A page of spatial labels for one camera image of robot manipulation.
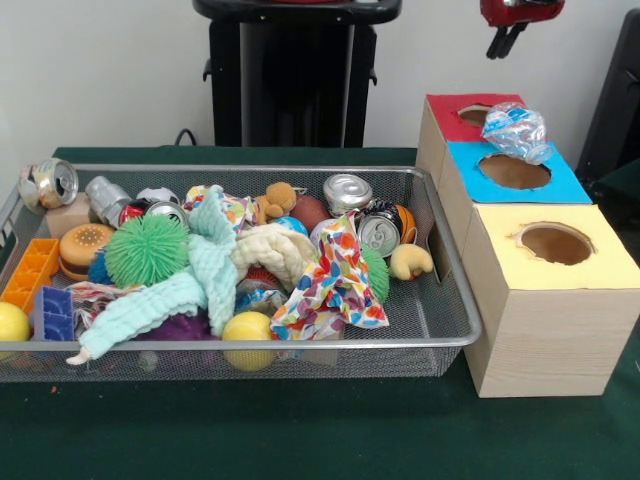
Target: white wall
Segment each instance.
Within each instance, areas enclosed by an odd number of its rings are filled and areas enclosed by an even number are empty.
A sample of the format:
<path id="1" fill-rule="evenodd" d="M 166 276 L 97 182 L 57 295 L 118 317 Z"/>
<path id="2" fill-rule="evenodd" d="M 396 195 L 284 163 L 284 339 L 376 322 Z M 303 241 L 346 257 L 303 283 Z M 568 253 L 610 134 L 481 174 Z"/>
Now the white wall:
<path id="1" fill-rule="evenodd" d="M 415 146 L 426 92 L 519 92 L 576 163 L 626 11 L 638 0 L 567 0 L 506 60 L 477 0 L 405 0 L 378 27 L 366 144 Z M 211 143 L 208 21 L 184 0 L 0 0 L 0 197 L 20 165 L 59 145 Z"/>

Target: yellow box top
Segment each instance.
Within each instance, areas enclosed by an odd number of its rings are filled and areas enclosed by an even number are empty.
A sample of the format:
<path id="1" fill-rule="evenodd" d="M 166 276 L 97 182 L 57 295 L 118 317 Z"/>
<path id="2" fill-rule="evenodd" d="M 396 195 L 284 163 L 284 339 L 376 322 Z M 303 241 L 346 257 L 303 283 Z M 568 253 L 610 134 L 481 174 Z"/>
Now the yellow box top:
<path id="1" fill-rule="evenodd" d="M 595 205 L 476 211 L 513 290 L 640 289 L 640 269 Z"/>

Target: green spiky ball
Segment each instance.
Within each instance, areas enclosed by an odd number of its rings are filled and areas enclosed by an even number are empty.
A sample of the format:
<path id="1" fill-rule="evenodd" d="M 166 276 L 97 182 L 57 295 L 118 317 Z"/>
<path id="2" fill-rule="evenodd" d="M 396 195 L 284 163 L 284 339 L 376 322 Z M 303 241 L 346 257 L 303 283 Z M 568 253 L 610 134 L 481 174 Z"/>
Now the green spiky ball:
<path id="1" fill-rule="evenodd" d="M 166 280 L 188 262 L 187 229 L 164 215 L 127 220 L 111 237 L 105 262 L 119 288 Z"/>
<path id="2" fill-rule="evenodd" d="M 369 281 L 371 289 L 380 303 L 389 297 L 389 267 L 384 258 L 374 249 L 365 244 L 361 245 L 362 258 L 369 266 Z"/>

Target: mint green towel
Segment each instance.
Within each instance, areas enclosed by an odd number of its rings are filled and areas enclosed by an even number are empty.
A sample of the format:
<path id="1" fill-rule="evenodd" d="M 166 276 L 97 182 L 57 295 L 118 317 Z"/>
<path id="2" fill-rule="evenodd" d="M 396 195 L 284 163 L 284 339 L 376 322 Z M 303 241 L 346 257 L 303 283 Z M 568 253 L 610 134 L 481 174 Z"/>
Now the mint green towel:
<path id="1" fill-rule="evenodd" d="M 235 233 L 214 185 L 189 219 L 190 266 L 164 282 L 110 303 L 78 341 L 97 359 L 115 344 L 159 327 L 178 313 L 195 314 L 208 307 L 214 335 L 222 335 L 233 315 L 238 272 L 231 261 Z"/>

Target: orange lego brick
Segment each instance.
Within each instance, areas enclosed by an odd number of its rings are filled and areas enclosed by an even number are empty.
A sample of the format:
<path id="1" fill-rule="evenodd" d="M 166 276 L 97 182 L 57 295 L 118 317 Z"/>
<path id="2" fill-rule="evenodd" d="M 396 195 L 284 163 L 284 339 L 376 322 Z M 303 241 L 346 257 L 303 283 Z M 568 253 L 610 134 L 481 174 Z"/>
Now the orange lego brick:
<path id="1" fill-rule="evenodd" d="M 51 285 L 51 277 L 59 269 L 59 254 L 60 242 L 57 239 L 31 240 L 0 299 L 15 305 L 28 315 L 33 309 L 33 301 L 40 287 Z"/>

